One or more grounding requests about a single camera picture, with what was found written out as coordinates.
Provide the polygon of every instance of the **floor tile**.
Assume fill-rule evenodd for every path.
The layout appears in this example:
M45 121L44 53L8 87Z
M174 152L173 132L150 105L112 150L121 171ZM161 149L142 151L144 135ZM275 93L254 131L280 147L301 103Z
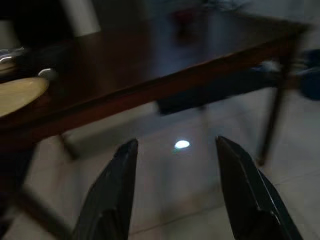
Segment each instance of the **floor tile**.
M130 240L230 240L233 234L225 207L201 211L170 223L132 234Z
M217 159L199 127L142 137L131 231L148 229L223 203ZM177 140L190 142L175 150Z
M320 238L320 171L291 179L276 188L302 235Z
M296 92L286 103L263 172L274 184L320 169L320 103Z
M54 238L44 231L37 223L24 214L20 214L12 223L5 235L8 240L53 240Z

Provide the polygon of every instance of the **plate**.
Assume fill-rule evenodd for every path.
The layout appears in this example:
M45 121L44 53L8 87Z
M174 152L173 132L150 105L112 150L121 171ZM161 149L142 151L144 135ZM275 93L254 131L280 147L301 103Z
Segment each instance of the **plate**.
M40 97L49 83L42 77L28 77L0 84L0 118Z

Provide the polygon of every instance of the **wooden table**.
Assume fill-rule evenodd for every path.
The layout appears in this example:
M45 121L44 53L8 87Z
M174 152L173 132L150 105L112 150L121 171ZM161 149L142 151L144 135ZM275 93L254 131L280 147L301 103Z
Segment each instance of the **wooden table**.
M263 164L280 111L292 56L307 26L227 12L202 12L184 35L169 17L65 43L66 66L48 92L0 119L0 152L202 86L276 57L281 80L260 152Z

